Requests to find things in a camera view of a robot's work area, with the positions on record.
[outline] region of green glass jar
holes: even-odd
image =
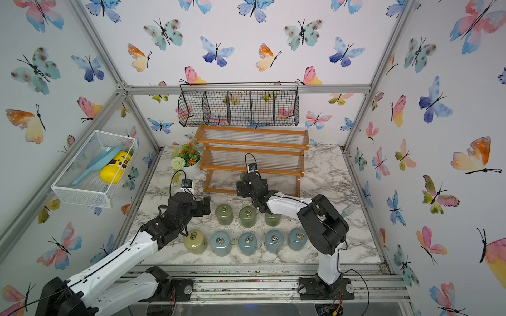
[[[278,226],[281,221],[281,214],[269,214],[265,212],[265,224],[269,226]]]
[[[201,254],[207,248],[207,239],[200,230],[190,230],[183,238],[183,244],[189,252]]]
[[[246,228],[253,227],[257,221],[257,212],[254,207],[246,206],[239,211],[241,225]]]
[[[221,225],[229,225],[234,219],[234,215],[232,214],[232,206],[228,204],[221,204],[216,208],[216,218],[218,219],[218,223]]]

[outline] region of black cable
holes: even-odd
[[[369,287],[367,286],[367,283],[365,282],[364,278],[360,275],[360,273],[358,273],[358,272],[357,272],[356,270],[354,270],[354,269],[349,269],[349,270],[347,270],[346,272],[343,272],[343,273],[341,273],[341,274],[342,274],[342,275],[344,275],[344,274],[346,274],[346,273],[348,273],[348,272],[350,272],[350,271],[353,271],[353,272],[355,272],[356,274],[358,274],[358,276],[359,276],[359,277],[362,279],[362,281],[364,282],[364,284],[365,284],[365,288],[367,289],[367,306],[365,307],[365,310],[364,310],[364,312],[362,313],[362,315],[360,315],[360,316],[364,316],[364,315],[365,315],[365,312],[367,312],[367,309],[369,308],[369,301],[370,301]]]

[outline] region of teal butterfly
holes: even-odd
[[[28,58],[23,55],[26,61],[18,59],[20,62],[27,64],[31,67],[19,67],[11,72],[11,78],[19,82],[28,83],[28,87],[35,92],[42,92],[45,95],[49,94],[47,82],[48,78],[59,79],[60,70],[52,61],[48,61],[49,54],[44,47],[39,47],[33,53],[32,63]]]
[[[304,40],[306,40],[307,45],[314,46],[320,36],[316,30],[323,24],[322,20],[315,20],[304,27],[305,20],[303,20],[302,23],[299,20],[297,20],[297,22],[301,26],[300,32],[299,27],[294,25],[287,25],[284,27],[285,34],[288,35],[288,46],[291,47],[292,51],[295,51],[299,47],[301,41],[302,45],[304,45]]]

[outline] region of marble surface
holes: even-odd
[[[137,232],[140,225],[158,215],[158,205],[167,203],[169,184],[174,173],[171,167],[171,152],[170,147],[165,147],[148,190],[134,218],[128,238],[131,238]],[[380,262],[339,147],[337,145],[312,146],[305,153],[304,164],[305,175],[301,178],[302,197],[314,197],[317,194],[323,194],[340,213],[349,205],[353,210],[346,217],[350,227],[347,234],[349,249],[342,253],[341,262]],[[201,218],[194,217],[188,224],[188,230],[199,229],[207,239],[217,231],[225,231],[231,239],[232,251],[230,254],[225,257],[218,257],[209,246],[203,254],[191,254],[183,245],[183,236],[179,235],[176,240],[146,258],[143,261],[144,264],[296,264],[318,262],[318,252],[311,245],[311,242],[308,241],[300,251],[291,250],[286,243],[290,230],[295,227],[302,227],[297,219],[282,216],[278,226],[270,227],[264,222],[264,214],[257,211],[255,226],[249,229],[244,228],[239,222],[239,211],[242,207],[250,205],[250,199],[221,193],[204,193],[202,190],[205,176],[206,171],[203,170],[199,176],[193,179],[195,196],[197,199],[201,199],[206,195],[210,195],[211,214]],[[294,192],[295,177],[270,174],[262,176],[268,179],[270,189],[286,193]],[[215,171],[211,186],[235,189],[235,182],[238,179],[238,172]],[[215,216],[216,207],[223,203],[227,203],[233,208],[234,220],[227,226],[220,225]],[[272,229],[279,230],[285,238],[284,245],[277,254],[267,252],[265,247],[265,234]],[[253,232],[258,240],[257,251],[251,256],[243,255],[237,245],[237,238],[245,232]]]

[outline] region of yellow bottle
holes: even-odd
[[[121,178],[121,175],[123,175],[123,172],[127,168],[128,163],[130,162],[130,159],[132,156],[130,154],[127,154],[123,150],[120,151],[114,158],[107,164],[107,166],[103,167],[100,171],[100,179],[106,183],[112,183],[117,184],[119,182],[119,179]]]

